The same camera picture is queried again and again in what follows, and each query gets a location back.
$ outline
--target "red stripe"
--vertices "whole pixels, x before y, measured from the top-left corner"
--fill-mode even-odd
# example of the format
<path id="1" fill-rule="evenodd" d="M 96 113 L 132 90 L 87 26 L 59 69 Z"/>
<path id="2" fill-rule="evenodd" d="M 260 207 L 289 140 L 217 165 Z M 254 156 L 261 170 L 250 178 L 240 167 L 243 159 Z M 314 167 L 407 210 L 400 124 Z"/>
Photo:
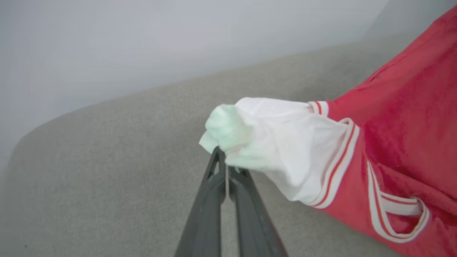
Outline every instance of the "red stripe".
<path id="1" fill-rule="evenodd" d="M 398 201 L 398 200 L 396 200 L 396 199 L 389 198 L 389 197 L 387 197 L 387 196 L 385 196 L 385 195 L 381 195 L 381 197 L 384 198 L 384 199 L 386 199 L 386 200 L 388 200 L 388 201 L 390 201 L 390 202 L 393 202 L 393 203 L 399 203 L 399 204 L 404 204 L 404 205 L 416 205 L 416 204 L 417 204 L 417 202 L 416 202 L 416 203 L 412 203 L 412 202 L 402 202 L 402 201 Z"/>
<path id="2" fill-rule="evenodd" d="M 387 227 L 386 227 L 386 224 L 384 223 L 384 219 L 383 219 L 383 216 L 381 215 L 381 206 L 379 204 L 379 199 L 378 199 L 378 193 L 377 193 L 377 190 L 376 190 L 376 181 L 374 180 L 374 172 L 371 171 L 370 169 L 368 169 L 368 172 L 371 172 L 372 173 L 372 181 L 373 181 L 373 187 L 374 187 L 374 192 L 375 192 L 375 199 L 376 199 L 376 208 L 377 208 L 377 214 L 378 214 L 378 217 L 379 217 L 379 220 L 381 221 L 381 226 L 384 230 L 384 232 L 386 232 L 387 235 L 393 237 L 393 238 L 397 238 L 397 239 L 408 239 L 410 238 L 411 236 L 413 236 L 413 234 L 409 235 L 408 237 L 399 237 L 399 236 L 394 236 L 392 235 L 389 230 L 387 230 Z M 422 226 L 422 223 L 424 223 L 424 220 L 423 219 L 421 221 L 420 224 L 418 224 L 418 228 L 420 228 Z"/>
<path id="3" fill-rule="evenodd" d="M 356 129 L 356 126 L 354 125 L 354 126 L 352 127 L 351 136 L 349 137 L 349 140 L 347 141 L 347 144 L 346 144 L 346 147 L 345 147 L 345 149 L 344 149 L 343 155 L 342 155 L 341 158 L 338 160 L 338 162 L 336 163 L 335 167 L 334 167 L 333 170 L 332 170 L 332 173 L 331 173 L 330 179 L 329 179 L 329 184 L 328 184 L 328 186 L 327 186 L 327 191 L 325 192 L 324 199 L 322 199 L 322 201 L 320 201 L 318 204 L 315 204 L 315 205 L 313 205 L 313 206 L 320 205 L 320 204 L 323 203 L 323 202 L 327 199 L 327 197 L 329 196 L 330 185 L 331 185 L 333 176 L 335 175 L 336 170 L 338 170 L 338 167 L 340 166 L 341 162 L 343 161 L 344 157 L 346 156 L 346 152 L 347 152 L 347 149 L 348 149 L 348 147 L 349 147 L 349 143 L 351 142 L 352 136 L 354 135 L 355 129 Z"/>
<path id="4" fill-rule="evenodd" d="M 320 103 L 316 101 L 317 107 L 319 108 L 319 114 L 322 115 L 322 107 L 320 106 Z"/>

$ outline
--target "gray fabric surface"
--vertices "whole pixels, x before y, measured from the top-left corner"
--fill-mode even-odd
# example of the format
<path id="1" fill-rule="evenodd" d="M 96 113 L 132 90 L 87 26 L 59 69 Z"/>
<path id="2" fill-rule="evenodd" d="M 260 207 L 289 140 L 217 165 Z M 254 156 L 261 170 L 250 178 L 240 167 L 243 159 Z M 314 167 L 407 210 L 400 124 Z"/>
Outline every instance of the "gray fabric surface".
<path id="1" fill-rule="evenodd" d="M 54 119 L 15 148 L 2 181 L 1 257 L 173 256 L 210 155 L 210 111 L 245 96 L 334 99 L 413 35 L 299 54 L 107 101 Z M 396 256 L 301 203 L 256 185 L 289 255 Z M 234 205 L 222 206 L 223 254 L 237 256 Z"/>

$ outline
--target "red garment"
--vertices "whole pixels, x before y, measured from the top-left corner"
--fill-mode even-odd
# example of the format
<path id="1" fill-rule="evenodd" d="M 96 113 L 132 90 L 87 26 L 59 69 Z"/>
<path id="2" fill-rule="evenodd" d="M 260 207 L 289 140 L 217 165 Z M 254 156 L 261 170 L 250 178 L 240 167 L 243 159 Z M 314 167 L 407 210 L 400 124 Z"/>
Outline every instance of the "red garment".
<path id="1" fill-rule="evenodd" d="M 311 205 L 401 254 L 457 256 L 457 6 L 361 85 L 311 104 L 351 128 Z"/>

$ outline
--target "red fabric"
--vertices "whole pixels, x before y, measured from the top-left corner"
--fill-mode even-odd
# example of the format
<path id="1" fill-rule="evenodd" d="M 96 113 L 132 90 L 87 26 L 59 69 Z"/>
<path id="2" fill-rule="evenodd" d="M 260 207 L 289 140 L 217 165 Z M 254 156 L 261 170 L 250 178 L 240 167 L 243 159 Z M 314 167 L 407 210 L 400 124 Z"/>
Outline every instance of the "red fabric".
<path id="1" fill-rule="evenodd" d="M 401 254 L 457 256 L 457 6 L 328 105 L 330 118 L 349 117 L 361 133 L 338 193 L 323 211 Z M 418 197 L 430 211 L 413 240 L 393 242 L 373 228 L 367 161 L 382 192 Z M 419 222 L 391 214 L 388 220 L 397 233 Z"/>

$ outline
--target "white cloth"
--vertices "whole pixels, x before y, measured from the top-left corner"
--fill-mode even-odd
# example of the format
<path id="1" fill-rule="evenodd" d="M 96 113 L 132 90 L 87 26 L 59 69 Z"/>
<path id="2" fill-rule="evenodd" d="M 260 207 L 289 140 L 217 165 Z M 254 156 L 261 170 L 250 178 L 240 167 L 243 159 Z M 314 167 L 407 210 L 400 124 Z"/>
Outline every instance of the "white cloth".
<path id="1" fill-rule="evenodd" d="M 312 201 L 347 125 L 303 102 L 243 98 L 210 114 L 200 145 L 219 146 L 226 164 L 265 173 L 290 201 Z"/>

